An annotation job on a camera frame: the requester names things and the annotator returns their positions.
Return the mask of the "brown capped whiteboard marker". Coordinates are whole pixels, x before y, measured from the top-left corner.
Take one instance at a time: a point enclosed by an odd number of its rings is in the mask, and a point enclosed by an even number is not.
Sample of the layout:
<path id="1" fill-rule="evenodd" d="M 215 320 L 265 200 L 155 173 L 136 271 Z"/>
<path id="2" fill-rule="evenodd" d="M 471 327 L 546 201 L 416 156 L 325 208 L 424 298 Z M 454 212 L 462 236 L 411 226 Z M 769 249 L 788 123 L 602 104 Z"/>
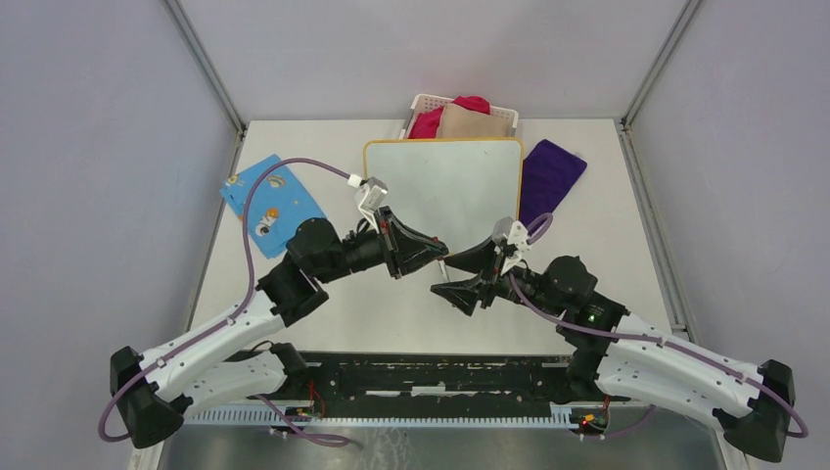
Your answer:
<path id="1" fill-rule="evenodd" d="M 444 258 L 440 258 L 438 260 L 438 267 L 439 267 L 439 271 L 440 271 L 442 280 L 444 282 L 450 282 L 451 279 L 450 279 L 449 272 L 447 270 L 447 266 L 445 264 Z"/>

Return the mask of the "yellow framed whiteboard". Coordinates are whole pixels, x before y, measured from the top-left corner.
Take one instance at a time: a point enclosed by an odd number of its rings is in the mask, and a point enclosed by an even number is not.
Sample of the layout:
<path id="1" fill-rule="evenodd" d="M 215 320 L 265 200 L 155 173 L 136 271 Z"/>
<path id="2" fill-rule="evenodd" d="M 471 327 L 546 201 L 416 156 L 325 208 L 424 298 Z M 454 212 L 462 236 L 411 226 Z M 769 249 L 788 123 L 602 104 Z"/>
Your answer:
<path id="1" fill-rule="evenodd" d="M 403 223 L 457 253 L 518 217 L 524 155 L 517 138 L 373 140 L 363 164 L 386 183 L 385 204 Z"/>

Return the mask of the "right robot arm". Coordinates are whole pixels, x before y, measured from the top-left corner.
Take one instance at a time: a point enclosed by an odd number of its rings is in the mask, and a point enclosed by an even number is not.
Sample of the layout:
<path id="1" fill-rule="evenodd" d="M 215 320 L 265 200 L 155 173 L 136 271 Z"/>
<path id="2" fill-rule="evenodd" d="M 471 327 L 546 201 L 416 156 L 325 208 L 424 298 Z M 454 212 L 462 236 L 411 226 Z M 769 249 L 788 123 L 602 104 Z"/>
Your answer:
<path id="1" fill-rule="evenodd" d="M 721 432 L 752 457 L 782 461 L 794 419 L 791 367 L 733 359 L 660 330 L 597 292 L 578 257 L 554 258 L 538 273 L 522 265 L 522 254 L 506 241 L 482 242 L 445 261 L 471 278 L 431 291 L 467 315 L 503 299 L 553 321 L 575 349 L 565 384 L 579 400 L 649 403 Z"/>

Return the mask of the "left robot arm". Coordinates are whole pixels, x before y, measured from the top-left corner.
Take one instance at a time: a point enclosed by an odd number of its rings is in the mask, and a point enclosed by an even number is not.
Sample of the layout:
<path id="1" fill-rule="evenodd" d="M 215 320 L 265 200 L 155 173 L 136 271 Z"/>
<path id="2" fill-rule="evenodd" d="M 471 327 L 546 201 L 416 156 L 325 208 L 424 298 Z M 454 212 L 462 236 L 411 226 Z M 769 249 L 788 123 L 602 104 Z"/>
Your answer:
<path id="1" fill-rule="evenodd" d="M 329 299 L 325 283 L 379 265 L 399 279 L 449 253 L 442 241 L 406 226 L 388 207 L 372 216 L 374 225 L 344 238 L 325 218 L 305 220 L 282 260 L 210 322 L 144 352 L 114 352 L 105 411 L 118 412 L 126 429 L 121 438 L 136 448 L 152 447 L 205 409 L 275 392 L 299 397 L 307 373 L 292 346 L 275 345 L 241 361 L 232 355 L 321 307 Z"/>

